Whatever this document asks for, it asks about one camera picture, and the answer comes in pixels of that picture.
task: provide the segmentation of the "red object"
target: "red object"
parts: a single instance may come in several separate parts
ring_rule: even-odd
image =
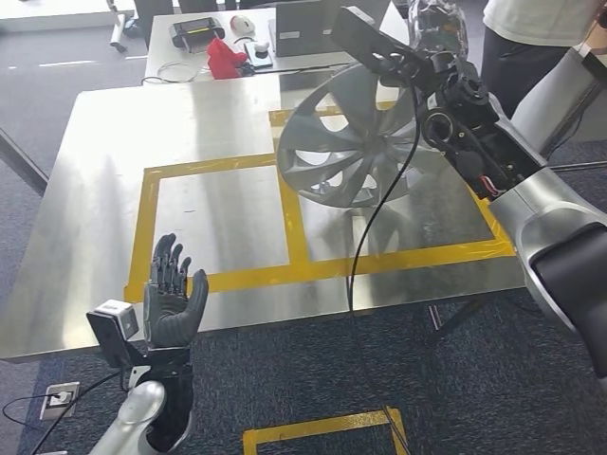
[[[239,78],[241,73],[237,68],[247,60],[245,53],[234,52],[218,38],[213,38],[207,53],[209,55],[209,69],[215,79]]]

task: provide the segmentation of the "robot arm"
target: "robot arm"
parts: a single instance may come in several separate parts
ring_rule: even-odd
[[[342,8],[331,38],[387,86],[414,87],[424,138],[445,154],[516,250],[530,293],[578,333],[607,388],[607,216],[571,189],[513,128],[473,64],[414,51]]]
[[[174,234],[164,235],[154,251],[145,286],[144,355],[127,341],[139,330],[131,305],[110,300],[87,314],[110,367],[132,368],[132,390],[91,455],[167,453],[189,432],[193,401],[189,344],[204,314],[208,283],[204,271],[197,271],[188,297],[191,260],[180,267],[183,247],[173,247],[174,241]]]

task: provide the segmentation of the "desk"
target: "desk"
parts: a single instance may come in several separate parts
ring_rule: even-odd
[[[340,258],[352,255],[369,211],[298,197],[273,164],[273,139],[286,111],[329,76],[80,94],[0,310],[0,358],[96,348],[85,313],[108,299],[140,301],[152,244],[168,231],[193,257],[192,272],[209,274],[202,331],[346,312],[350,261]],[[380,100],[393,97],[379,91]],[[110,114],[122,127],[103,127]],[[522,287],[517,259],[486,212],[449,167],[430,191],[387,204],[359,267],[379,272],[356,280],[355,308]],[[294,252],[288,241],[297,235]],[[297,255],[308,258],[294,265]],[[143,305],[134,306],[140,318]]]
[[[235,35],[230,27],[230,20],[234,16],[235,12],[236,11],[174,14],[155,17],[154,25],[152,27],[149,49],[147,53],[147,64],[145,67],[145,75],[146,77],[156,76],[159,68],[171,62],[187,62],[198,67],[207,66],[208,57],[205,53],[189,54],[186,50],[180,49],[172,44],[171,35],[169,34],[169,28],[177,22],[192,21],[194,19],[200,19],[201,17],[214,17],[219,21],[226,31],[226,38],[224,39],[226,43],[234,48],[234,50],[243,51],[242,43],[239,43],[236,46],[233,45],[235,41],[240,38],[239,35]],[[272,46],[268,25],[269,21],[276,19],[276,11],[275,8],[248,9],[240,12],[255,24],[255,34],[252,35],[252,37],[260,42],[270,43],[272,60],[274,62],[274,66],[267,71],[300,70],[312,66],[350,64],[353,62],[353,59],[346,52],[328,52],[325,54],[276,58],[276,52]],[[408,43],[407,24],[392,2],[390,2],[386,12],[384,22],[381,23],[380,29],[402,43]],[[191,70],[183,70],[183,72],[184,71],[186,71],[188,75],[191,74]],[[211,73],[201,73],[197,77],[197,81],[212,79],[213,76],[211,76]]]

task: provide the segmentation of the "transparent plastic bag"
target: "transparent plastic bag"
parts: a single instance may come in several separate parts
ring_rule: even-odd
[[[411,0],[408,6],[409,45],[430,53],[449,51],[468,56],[464,11],[447,0]]]

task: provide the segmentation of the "gray floor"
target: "gray floor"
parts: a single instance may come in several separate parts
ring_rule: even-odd
[[[476,64],[480,64],[483,5],[462,2],[470,60]],[[145,61],[125,60],[107,45],[109,33],[94,28],[0,36],[0,124],[50,172],[79,92],[137,85],[143,75]],[[145,54],[142,42],[129,48],[127,55]],[[74,61],[94,64],[39,66]],[[554,162],[605,155],[602,143],[569,144],[556,152]],[[566,175],[584,197],[607,210],[605,177],[601,171]],[[16,276],[39,204],[0,163],[0,306]],[[532,307],[525,292],[502,296],[436,350],[423,342],[430,330],[423,308],[378,312],[361,326],[381,400],[402,411],[414,453],[607,453],[602,415],[607,403],[580,343],[513,303]],[[195,369],[197,424],[181,453],[240,453],[244,429],[378,407],[359,380],[344,320],[202,338],[195,349]],[[56,381],[90,384],[106,372],[94,356],[39,366],[0,363],[0,401],[43,392]],[[123,396],[109,384],[88,397],[78,406],[79,419],[60,426],[46,448],[85,453]],[[12,411],[34,423],[39,405]],[[263,445],[259,453],[394,453],[387,436],[387,428],[374,428]],[[0,420],[3,455],[18,453],[19,445],[21,451],[31,448],[38,437],[30,430],[21,437],[18,426]]]
[[[0,124],[50,173],[78,93],[138,85],[145,73],[145,60],[125,59],[145,55],[143,41],[127,41],[128,51],[119,55],[109,47],[110,33],[111,28],[100,27],[0,35]],[[39,66],[80,61],[95,63]],[[38,195],[0,161],[0,306],[14,282],[39,203]],[[38,363],[0,362],[0,402],[32,394],[37,372]],[[11,408],[11,415],[23,418],[26,405]],[[20,431],[0,418],[2,453],[17,453]]]

